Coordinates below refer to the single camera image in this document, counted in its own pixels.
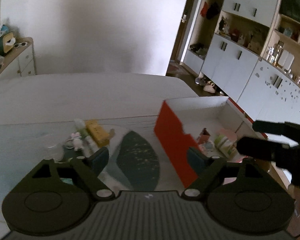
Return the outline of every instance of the sunglasses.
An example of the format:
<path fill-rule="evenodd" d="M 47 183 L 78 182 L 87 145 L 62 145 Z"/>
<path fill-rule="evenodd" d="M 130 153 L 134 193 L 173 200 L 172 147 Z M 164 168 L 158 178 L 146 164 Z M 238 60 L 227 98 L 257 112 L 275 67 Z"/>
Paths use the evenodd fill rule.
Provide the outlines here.
<path fill-rule="evenodd" d="M 25 46 L 27 46 L 27 45 L 28 45 L 27 42 L 22 42 L 22 43 L 17 43 L 17 44 L 15 44 L 14 47 L 15 47 L 15 48 L 19 48 L 19 47 L 25 47 Z"/>

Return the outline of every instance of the red box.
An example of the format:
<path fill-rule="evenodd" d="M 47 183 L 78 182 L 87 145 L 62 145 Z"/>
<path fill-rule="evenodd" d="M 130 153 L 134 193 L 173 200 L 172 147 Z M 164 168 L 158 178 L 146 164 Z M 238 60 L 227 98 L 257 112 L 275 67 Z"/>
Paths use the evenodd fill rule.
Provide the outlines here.
<path fill-rule="evenodd" d="M 228 97 L 197 97 L 168 99 L 162 104 L 154 133 L 168 155 L 183 185 L 188 187 L 197 178 L 187 162 L 189 147 L 199 149 L 195 140 L 203 128 L 211 134 L 216 130 L 230 129 L 238 139 L 243 136 L 263 138 L 252 129 L 252 123 L 243 111 Z"/>

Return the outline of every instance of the rug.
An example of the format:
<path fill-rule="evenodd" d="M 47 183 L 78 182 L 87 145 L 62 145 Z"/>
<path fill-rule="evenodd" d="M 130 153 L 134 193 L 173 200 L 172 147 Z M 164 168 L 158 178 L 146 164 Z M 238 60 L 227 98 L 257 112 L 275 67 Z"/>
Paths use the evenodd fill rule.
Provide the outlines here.
<path fill-rule="evenodd" d="M 170 62 L 168 69 L 167 69 L 167 74 L 184 74 L 184 75 L 189 75 L 189 73 L 178 63 L 176 62 Z"/>

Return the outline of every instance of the red cloth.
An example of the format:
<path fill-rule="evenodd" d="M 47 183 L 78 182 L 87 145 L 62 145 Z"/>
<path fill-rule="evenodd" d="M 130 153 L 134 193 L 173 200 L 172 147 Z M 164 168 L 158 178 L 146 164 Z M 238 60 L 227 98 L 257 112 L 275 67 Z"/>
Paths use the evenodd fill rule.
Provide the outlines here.
<path fill-rule="evenodd" d="M 207 15 L 208 9 L 209 9 L 209 5 L 207 4 L 207 2 L 204 2 L 204 6 L 200 12 L 202 17 L 205 17 Z"/>

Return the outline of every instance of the wooden floor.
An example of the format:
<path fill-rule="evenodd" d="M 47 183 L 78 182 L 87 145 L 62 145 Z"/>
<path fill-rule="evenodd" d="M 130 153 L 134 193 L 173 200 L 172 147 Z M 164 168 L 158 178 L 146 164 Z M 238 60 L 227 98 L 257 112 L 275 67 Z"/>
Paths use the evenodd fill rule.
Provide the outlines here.
<path fill-rule="evenodd" d="M 184 81 L 199 97 L 211 97 L 214 96 L 214 94 L 206 92 L 203 90 L 203 87 L 200 85 L 197 85 L 194 80 L 195 80 L 195 76 L 192 75 L 191 73 L 189 73 L 183 66 L 180 66 L 181 68 L 183 68 L 188 74 L 170 74 L 167 73 L 166 76 L 167 77 L 176 77 L 181 79 L 182 81 Z"/>

